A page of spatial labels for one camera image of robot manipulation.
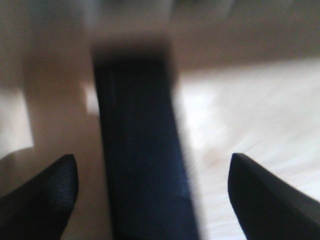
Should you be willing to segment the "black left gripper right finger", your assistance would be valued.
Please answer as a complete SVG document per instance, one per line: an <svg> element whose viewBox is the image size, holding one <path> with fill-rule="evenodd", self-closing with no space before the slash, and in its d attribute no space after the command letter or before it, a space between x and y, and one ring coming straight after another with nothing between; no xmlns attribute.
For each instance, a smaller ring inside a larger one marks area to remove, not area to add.
<svg viewBox="0 0 320 240"><path fill-rule="evenodd" d="M243 153L231 157L227 190L246 239L320 238L320 203Z"/></svg>

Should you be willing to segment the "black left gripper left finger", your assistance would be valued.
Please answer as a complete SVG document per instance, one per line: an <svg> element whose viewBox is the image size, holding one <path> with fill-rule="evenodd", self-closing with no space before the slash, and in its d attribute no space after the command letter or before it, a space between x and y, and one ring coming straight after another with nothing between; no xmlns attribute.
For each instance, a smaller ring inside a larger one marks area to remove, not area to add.
<svg viewBox="0 0 320 240"><path fill-rule="evenodd" d="M59 240L79 192L74 155L66 154L0 199L2 240Z"/></svg>

